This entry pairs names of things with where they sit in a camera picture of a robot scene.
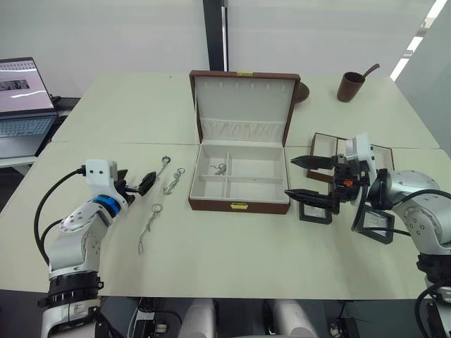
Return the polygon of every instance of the box lid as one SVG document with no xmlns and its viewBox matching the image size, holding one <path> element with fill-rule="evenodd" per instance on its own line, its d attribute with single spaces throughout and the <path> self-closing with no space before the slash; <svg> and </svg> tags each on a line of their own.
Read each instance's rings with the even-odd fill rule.
<svg viewBox="0 0 451 338">
<path fill-rule="evenodd" d="M 193 70 L 199 139 L 281 142 L 285 146 L 298 74 Z"/>
</svg>

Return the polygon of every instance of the laptop keyboard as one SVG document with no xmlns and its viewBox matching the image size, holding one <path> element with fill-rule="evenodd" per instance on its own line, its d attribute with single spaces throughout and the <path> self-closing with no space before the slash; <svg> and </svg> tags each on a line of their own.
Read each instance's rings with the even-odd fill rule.
<svg viewBox="0 0 451 338">
<path fill-rule="evenodd" d="M 41 135 L 50 122 L 51 118 L 0 121 L 0 137 Z"/>
</svg>

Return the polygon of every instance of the metal clip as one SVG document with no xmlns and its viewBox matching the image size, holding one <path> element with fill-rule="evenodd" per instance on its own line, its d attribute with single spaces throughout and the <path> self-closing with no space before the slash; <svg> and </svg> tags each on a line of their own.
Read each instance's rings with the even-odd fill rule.
<svg viewBox="0 0 451 338">
<path fill-rule="evenodd" d="M 174 173 L 174 181 L 172 181 L 167 187 L 163 188 L 163 195 L 170 195 L 172 194 L 172 190 L 177 185 L 178 181 L 180 180 L 180 176 L 185 172 L 184 168 L 178 168 L 177 171 Z"/>
<path fill-rule="evenodd" d="M 142 240 L 144 239 L 144 236 L 146 233 L 150 232 L 150 226 L 154 222 L 155 218 L 160 214 L 160 212 L 163 210 L 163 206 L 161 204 L 154 204 L 152 206 L 152 216 L 150 216 L 149 220 L 147 221 L 145 229 L 141 232 L 140 235 L 140 241 L 138 242 L 138 254 L 141 255 L 144 252 L 144 247 L 142 245 Z"/>
<path fill-rule="evenodd" d="M 210 165 L 210 167 L 219 170 L 217 173 L 215 173 L 215 175 L 225 175 L 225 174 L 226 174 L 227 166 L 226 166 L 225 163 L 221 163 L 221 164 L 219 164 L 218 166 L 216 166 L 216 165 Z"/>
<path fill-rule="evenodd" d="M 163 163 L 163 167 L 160 169 L 160 171 L 158 172 L 158 174 L 156 174 L 156 178 L 155 178 L 155 182 L 160 180 L 160 174 L 163 172 L 164 168 L 166 168 L 166 166 L 168 165 L 169 162 L 171 162 L 171 158 L 169 156 L 164 156 L 161 159 L 161 162 Z"/>
</svg>

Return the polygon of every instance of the small jewelry box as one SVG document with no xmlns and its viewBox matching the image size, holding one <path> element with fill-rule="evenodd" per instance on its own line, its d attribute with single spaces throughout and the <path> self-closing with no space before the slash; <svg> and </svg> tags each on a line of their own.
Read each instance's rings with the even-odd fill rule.
<svg viewBox="0 0 451 338">
<path fill-rule="evenodd" d="M 287 213 L 285 141 L 296 74 L 190 73 L 200 148 L 193 210 Z"/>
<path fill-rule="evenodd" d="M 376 159 L 376 169 L 386 168 L 394 171 L 393 152 L 391 148 L 371 145 Z M 316 132 L 311 141 L 310 155 L 331 157 L 346 154 L 346 139 Z M 332 183 L 333 169 L 307 170 L 307 177 L 314 180 Z"/>
</svg>

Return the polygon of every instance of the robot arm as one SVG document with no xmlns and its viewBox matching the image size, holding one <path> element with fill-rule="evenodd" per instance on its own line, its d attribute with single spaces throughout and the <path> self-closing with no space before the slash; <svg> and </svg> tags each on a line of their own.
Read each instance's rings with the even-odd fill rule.
<svg viewBox="0 0 451 338">
<path fill-rule="evenodd" d="M 143 196 L 156 179 L 152 172 L 138 187 L 128 187 L 125 180 L 118 180 L 116 163 L 104 160 L 88 160 L 85 171 L 93 198 L 60 222 L 58 238 L 49 249 L 50 287 L 47 297 L 39 302 L 47 307 L 41 338 L 70 337 L 71 329 L 81 325 L 83 337 L 102 337 L 102 333 L 109 336 L 108 330 L 101 327 L 108 323 L 100 314 L 97 298 L 103 287 L 97 276 L 101 241 L 113 220 L 135 200 L 127 192 Z"/>
<path fill-rule="evenodd" d="M 440 285 L 428 292 L 435 299 L 435 303 L 428 307 L 429 327 L 434 337 L 450 338 L 451 195 L 439 191 L 438 184 L 423 173 L 413 170 L 376 171 L 373 151 L 365 134 L 347 140 L 346 151 L 345 155 L 329 159 L 300 156 L 292 160 L 292 163 L 303 168 L 335 167 L 332 192 L 328 196 L 303 189 L 287 190 L 285 193 L 306 205 L 324 208 L 332 213 L 338 213 L 340 203 L 347 201 L 360 201 L 360 205 L 368 201 L 374 209 L 393 209 L 420 253 L 417 267 L 425 272 L 426 284 L 428 287 L 435 283 Z M 364 215 L 360 214 L 359 208 L 354 224 L 361 217 Z M 419 325 L 427 337 L 421 319 Z"/>
</svg>

